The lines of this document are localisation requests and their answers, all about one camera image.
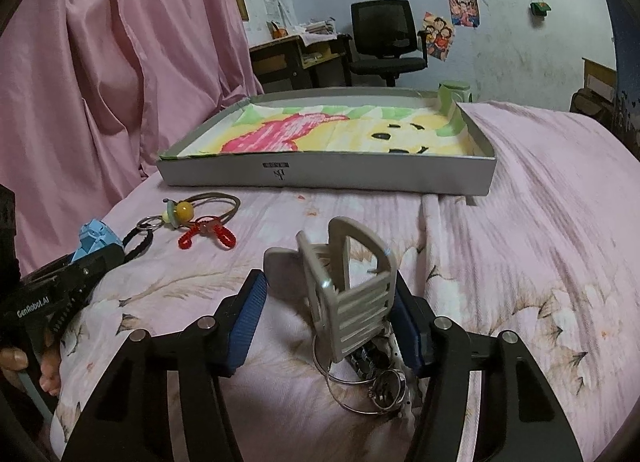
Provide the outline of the silver hoop earring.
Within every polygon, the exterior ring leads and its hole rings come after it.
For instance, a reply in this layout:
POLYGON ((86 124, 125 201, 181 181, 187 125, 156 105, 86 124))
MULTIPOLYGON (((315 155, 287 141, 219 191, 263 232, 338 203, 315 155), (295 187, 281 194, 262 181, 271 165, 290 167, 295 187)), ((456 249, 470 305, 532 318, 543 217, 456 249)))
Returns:
POLYGON ((358 416, 387 416, 404 402, 405 378, 397 370, 385 370, 367 381, 343 381, 326 376, 326 389, 345 411, 358 416))
POLYGON ((314 359, 314 366, 320 372, 320 374, 328 381, 344 385, 344 386, 362 386, 371 384, 373 378, 365 378, 364 380, 346 380, 346 378, 339 378, 332 372, 333 364, 331 361, 322 362, 320 360, 319 348, 318 348, 318 335, 314 334, 311 340, 311 353, 312 359, 314 359))

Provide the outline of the grey plastic hair claw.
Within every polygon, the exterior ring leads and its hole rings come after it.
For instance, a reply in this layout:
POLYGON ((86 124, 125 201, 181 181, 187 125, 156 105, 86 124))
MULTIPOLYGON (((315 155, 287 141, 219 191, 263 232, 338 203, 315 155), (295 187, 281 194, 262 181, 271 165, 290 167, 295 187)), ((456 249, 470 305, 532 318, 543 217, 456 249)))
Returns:
POLYGON ((360 222, 335 217, 328 224, 328 238, 316 244, 300 231, 296 249, 270 247, 262 261, 270 295, 308 305, 324 368, 343 361, 385 330, 397 279, 392 250, 360 222), (349 278, 352 241, 375 260, 371 277, 357 284, 349 278))

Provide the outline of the grey wavy hair clip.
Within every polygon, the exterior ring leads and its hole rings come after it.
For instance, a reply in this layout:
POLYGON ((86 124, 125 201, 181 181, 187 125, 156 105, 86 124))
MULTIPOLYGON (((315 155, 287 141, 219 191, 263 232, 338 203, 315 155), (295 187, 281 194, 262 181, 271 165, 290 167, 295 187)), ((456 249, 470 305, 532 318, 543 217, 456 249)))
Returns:
POLYGON ((387 326, 387 332, 390 362, 392 363, 392 369, 400 379, 400 390, 398 390, 395 402, 396 411, 402 420, 413 423, 416 420, 416 412, 414 410, 420 404, 418 383, 411 369, 405 365, 404 359, 402 359, 396 334, 390 326, 387 326))

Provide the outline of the pink floral bed sheet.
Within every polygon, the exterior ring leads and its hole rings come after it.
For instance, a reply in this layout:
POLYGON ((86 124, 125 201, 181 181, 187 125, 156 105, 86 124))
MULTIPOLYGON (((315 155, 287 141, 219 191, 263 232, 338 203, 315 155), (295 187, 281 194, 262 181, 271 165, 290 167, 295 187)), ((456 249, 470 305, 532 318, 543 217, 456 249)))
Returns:
MULTIPOLYGON (((62 456, 80 412, 136 329, 181 331, 262 267, 267 248, 326 242, 346 216, 394 252, 414 294, 463 329, 513 330, 535 356, 585 461, 626 419, 639 423, 639 162, 584 116, 491 102, 463 107, 497 154, 485 197, 226 188, 241 200, 233 251, 179 251, 160 229, 109 274, 65 334, 50 442, 62 456)), ((245 461, 402 461, 401 419, 365 418, 332 399, 310 352, 308 313, 269 298, 246 364, 223 380, 245 461)))

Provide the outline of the pink curtain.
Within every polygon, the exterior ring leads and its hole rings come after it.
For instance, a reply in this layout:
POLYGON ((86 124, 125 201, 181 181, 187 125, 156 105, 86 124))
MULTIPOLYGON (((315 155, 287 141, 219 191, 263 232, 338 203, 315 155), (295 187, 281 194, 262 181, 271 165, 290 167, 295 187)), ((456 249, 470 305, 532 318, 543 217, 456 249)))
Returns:
POLYGON ((260 84, 236 0, 23 0, 1 37, 1 181, 23 273, 260 84))

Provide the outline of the grey cardboard tray box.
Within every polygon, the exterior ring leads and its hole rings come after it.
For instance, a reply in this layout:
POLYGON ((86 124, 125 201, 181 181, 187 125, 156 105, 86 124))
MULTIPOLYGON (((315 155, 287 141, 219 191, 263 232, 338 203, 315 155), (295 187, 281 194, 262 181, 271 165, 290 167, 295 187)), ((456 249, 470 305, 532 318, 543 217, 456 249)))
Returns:
POLYGON ((214 115, 160 154, 157 167, 173 187, 288 187, 402 191, 483 196, 496 168, 496 152, 483 131, 446 88, 324 88, 251 96, 214 115), (461 110, 479 156, 406 153, 284 152, 178 155, 205 130, 248 104, 269 107, 317 105, 434 107, 461 110))

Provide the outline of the cartoon bear towel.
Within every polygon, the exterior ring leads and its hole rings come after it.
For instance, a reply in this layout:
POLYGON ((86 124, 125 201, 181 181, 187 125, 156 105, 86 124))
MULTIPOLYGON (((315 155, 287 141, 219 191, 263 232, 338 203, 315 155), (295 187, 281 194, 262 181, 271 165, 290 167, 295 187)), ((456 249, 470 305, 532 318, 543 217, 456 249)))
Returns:
POLYGON ((205 130, 180 157, 343 152, 479 156, 461 110, 434 107, 248 104, 205 130))

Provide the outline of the green plastic stool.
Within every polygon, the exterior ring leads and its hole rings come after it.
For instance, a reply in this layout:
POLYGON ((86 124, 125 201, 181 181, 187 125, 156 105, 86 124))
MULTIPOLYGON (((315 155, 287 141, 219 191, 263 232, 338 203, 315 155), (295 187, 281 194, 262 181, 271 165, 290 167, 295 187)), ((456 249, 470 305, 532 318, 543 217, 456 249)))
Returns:
POLYGON ((470 103, 473 101, 473 92, 467 82, 445 80, 439 84, 439 87, 446 88, 451 93, 451 98, 456 102, 470 103))

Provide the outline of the wooden desk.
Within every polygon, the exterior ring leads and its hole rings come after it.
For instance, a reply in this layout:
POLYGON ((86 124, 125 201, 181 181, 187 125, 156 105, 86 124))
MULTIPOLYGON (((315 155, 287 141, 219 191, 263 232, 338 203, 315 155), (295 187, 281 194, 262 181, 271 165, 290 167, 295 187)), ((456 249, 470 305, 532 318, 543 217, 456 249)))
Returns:
POLYGON ((253 72, 262 86, 286 82, 293 90, 322 88, 320 70, 340 64, 340 85, 352 87, 350 36, 312 42, 306 46, 299 35, 273 39, 250 47, 253 72))

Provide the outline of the cartoon family poster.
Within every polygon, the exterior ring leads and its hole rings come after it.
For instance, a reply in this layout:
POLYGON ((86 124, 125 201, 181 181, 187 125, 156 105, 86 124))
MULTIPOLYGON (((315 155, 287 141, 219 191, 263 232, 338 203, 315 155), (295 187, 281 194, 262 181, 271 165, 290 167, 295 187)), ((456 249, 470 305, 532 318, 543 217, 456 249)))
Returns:
POLYGON ((454 42, 454 26, 440 15, 426 12, 423 18, 423 49, 432 58, 445 62, 454 42))

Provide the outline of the black office chair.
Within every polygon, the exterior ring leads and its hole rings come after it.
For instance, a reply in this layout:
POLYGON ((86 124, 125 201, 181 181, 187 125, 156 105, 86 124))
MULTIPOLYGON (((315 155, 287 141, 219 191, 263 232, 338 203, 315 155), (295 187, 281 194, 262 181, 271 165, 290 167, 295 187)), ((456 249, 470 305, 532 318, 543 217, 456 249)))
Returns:
POLYGON ((425 32, 416 29, 408 0, 368 0, 350 6, 352 42, 357 60, 350 71, 358 76, 378 76, 395 87, 401 75, 427 69, 427 51, 419 51, 425 32))

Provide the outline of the anime poster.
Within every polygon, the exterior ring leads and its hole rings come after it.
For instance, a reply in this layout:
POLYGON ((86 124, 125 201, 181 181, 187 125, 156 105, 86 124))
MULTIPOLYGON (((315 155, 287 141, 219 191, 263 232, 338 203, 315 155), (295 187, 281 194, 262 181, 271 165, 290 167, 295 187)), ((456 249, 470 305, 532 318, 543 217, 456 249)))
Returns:
POLYGON ((477 28, 480 26, 480 7, 477 0, 448 0, 452 24, 477 28))

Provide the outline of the green hanging wall ornament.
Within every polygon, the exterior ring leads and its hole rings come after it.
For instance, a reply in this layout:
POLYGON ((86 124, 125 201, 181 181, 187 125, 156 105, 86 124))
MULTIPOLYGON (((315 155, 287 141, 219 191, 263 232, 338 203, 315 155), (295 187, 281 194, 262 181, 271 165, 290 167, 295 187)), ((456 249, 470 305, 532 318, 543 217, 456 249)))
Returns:
POLYGON ((551 11, 551 6, 543 1, 536 1, 529 5, 529 10, 535 18, 545 18, 551 11))

